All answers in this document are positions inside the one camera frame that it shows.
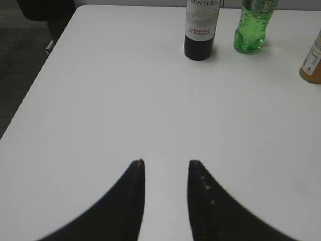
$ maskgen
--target dark carpet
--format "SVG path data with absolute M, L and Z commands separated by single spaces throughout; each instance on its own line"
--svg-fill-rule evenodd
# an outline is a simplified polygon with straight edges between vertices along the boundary
M 0 0 L 0 138 L 47 59 L 45 22 L 26 19 L 15 0 Z

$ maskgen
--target bottle label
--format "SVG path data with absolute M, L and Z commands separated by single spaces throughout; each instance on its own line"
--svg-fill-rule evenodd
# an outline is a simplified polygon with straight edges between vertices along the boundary
M 312 45 L 309 54 L 303 62 L 302 69 L 308 75 L 312 75 L 321 61 L 321 32 Z
M 221 0 L 187 0 L 185 35 L 195 41 L 214 37 Z

